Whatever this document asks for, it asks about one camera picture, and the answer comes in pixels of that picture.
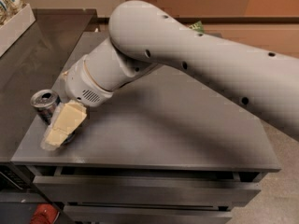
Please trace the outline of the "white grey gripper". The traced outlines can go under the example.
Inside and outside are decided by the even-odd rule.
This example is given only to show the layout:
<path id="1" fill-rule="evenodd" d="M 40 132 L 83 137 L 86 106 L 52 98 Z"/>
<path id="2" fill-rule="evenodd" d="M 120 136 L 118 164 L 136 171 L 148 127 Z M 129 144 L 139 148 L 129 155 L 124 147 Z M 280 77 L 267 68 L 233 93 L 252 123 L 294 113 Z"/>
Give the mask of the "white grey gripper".
<path id="1" fill-rule="evenodd" d="M 41 141 L 45 150 L 57 149 L 76 130 L 87 117 L 85 106 L 97 107 L 113 95 L 96 84 L 87 70 L 86 60 L 87 55 L 83 55 L 64 72 L 64 89 L 71 101 L 56 107 Z"/>

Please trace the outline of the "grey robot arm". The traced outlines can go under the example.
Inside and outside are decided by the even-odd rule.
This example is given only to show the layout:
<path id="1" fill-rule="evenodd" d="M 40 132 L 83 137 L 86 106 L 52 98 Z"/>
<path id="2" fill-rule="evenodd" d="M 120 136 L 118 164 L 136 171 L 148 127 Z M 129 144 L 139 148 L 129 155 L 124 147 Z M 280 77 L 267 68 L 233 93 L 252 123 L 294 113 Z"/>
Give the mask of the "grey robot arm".
<path id="1" fill-rule="evenodd" d="M 168 65 L 202 82 L 291 138 L 299 136 L 299 59 L 199 33 L 158 7 L 118 5 L 108 36 L 64 74 L 68 103 L 55 108 L 41 146 L 55 150 L 115 91 Z"/>

